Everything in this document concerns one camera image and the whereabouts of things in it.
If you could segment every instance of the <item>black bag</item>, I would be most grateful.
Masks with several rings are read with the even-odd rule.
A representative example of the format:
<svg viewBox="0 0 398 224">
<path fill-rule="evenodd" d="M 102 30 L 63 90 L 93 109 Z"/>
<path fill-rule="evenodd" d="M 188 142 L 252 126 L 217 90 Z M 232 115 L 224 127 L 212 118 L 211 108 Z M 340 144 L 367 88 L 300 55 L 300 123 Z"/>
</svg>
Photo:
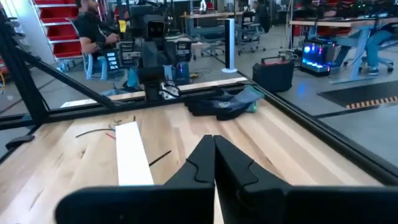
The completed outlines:
<svg viewBox="0 0 398 224">
<path fill-rule="evenodd" d="M 266 63 L 268 59 L 278 59 L 279 61 Z M 287 91 L 292 87 L 293 61 L 288 61 L 285 57 L 262 58 L 261 64 L 253 65 L 253 81 L 271 93 Z"/>
</svg>

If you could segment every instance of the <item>red shelf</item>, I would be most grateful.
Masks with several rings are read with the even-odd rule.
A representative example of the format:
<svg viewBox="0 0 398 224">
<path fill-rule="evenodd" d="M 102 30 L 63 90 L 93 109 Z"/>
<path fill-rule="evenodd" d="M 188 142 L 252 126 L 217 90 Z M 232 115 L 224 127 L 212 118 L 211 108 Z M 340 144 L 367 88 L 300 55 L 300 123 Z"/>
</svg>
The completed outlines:
<svg viewBox="0 0 398 224">
<path fill-rule="evenodd" d="M 37 5 L 43 4 L 73 4 L 75 0 L 35 0 Z"/>
<path fill-rule="evenodd" d="M 47 31 L 49 40 L 75 40 L 78 39 L 72 25 L 50 26 Z"/>
<path fill-rule="evenodd" d="M 72 57 L 81 55 L 79 42 L 54 44 L 54 56 L 57 58 Z"/>
<path fill-rule="evenodd" d="M 67 18 L 76 19 L 79 13 L 77 7 L 48 7 L 40 11 L 40 20 L 44 23 L 68 22 Z"/>
</svg>

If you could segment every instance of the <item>black floor mat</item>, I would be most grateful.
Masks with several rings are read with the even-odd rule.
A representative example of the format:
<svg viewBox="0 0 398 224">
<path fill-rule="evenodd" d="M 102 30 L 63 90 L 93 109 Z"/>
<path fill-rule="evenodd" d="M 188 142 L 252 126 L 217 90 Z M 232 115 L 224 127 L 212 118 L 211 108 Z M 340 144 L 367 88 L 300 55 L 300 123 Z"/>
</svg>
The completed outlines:
<svg viewBox="0 0 398 224">
<path fill-rule="evenodd" d="M 326 91 L 319 95 L 349 109 L 392 103 L 398 100 L 398 81 Z"/>
</svg>

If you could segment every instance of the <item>yellow and black striped tape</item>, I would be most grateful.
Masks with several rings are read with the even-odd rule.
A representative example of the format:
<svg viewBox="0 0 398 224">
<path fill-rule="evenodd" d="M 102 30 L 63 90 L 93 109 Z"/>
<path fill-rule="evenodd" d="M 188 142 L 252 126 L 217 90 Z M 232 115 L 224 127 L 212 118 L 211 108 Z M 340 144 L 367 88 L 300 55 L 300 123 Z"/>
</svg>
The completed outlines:
<svg viewBox="0 0 398 224">
<path fill-rule="evenodd" d="M 398 102 L 398 96 L 392 96 L 388 98 L 381 98 L 378 100 L 368 100 L 364 102 L 359 102 L 359 103 L 352 103 L 346 105 L 347 109 L 359 109 L 359 108 L 364 108 L 367 106 L 377 106 L 381 105 L 383 103 L 397 103 Z"/>
</svg>

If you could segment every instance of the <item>wooden tabletop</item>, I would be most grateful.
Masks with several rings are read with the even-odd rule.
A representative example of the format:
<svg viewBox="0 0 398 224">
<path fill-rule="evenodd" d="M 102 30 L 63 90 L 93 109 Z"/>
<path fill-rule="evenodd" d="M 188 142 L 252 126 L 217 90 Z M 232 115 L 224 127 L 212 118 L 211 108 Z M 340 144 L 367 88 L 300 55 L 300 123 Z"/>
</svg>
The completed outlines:
<svg viewBox="0 0 398 224">
<path fill-rule="evenodd" d="M 236 15 L 240 16 L 243 12 L 236 12 Z M 217 13 L 209 13 L 209 14 L 194 14 L 194 15 L 182 15 L 180 17 L 186 19 L 201 19 L 201 18 L 209 18 L 209 17 L 227 17 L 233 16 L 233 12 L 217 12 Z"/>
<path fill-rule="evenodd" d="M 330 26 L 330 27 L 361 27 L 361 26 L 373 26 L 375 20 L 353 20 L 353 19 L 346 19 L 344 21 L 336 21 L 336 20 L 327 20 L 327 19 L 320 19 L 317 21 L 317 26 Z M 386 25 L 391 22 L 398 22 L 398 17 L 393 18 L 383 18 L 379 19 L 377 24 L 379 26 Z M 315 21 L 306 21 L 306 20 L 297 20 L 297 21 L 290 21 L 291 25 L 300 25 L 300 26 L 314 26 Z"/>
<path fill-rule="evenodd" d="M 198 88 L 240 79 L 200 83 Z M 141 96 L 130 93 L 128 97 Z M 126 95 L 113 98 L 126 98 Z M 64 106 L 92 103 L 91 100 Z M 255 113 L 231 121 L 194 117 L 183 104 L 160 106 L 42 125 L 36 138 L 0 166 L 0 223 L 54 223 L 53 210 L 66 194 L 87 186 L 118 185 L 114 132 L 77 135 L 136 117 L 155 184 L 165 183 L 205 134 L 220 134 L 263 168 L 293 185 L 380 185 L 265 100 Z M 215 200 L 215 223 L 223 223 Z"/>
</svg>

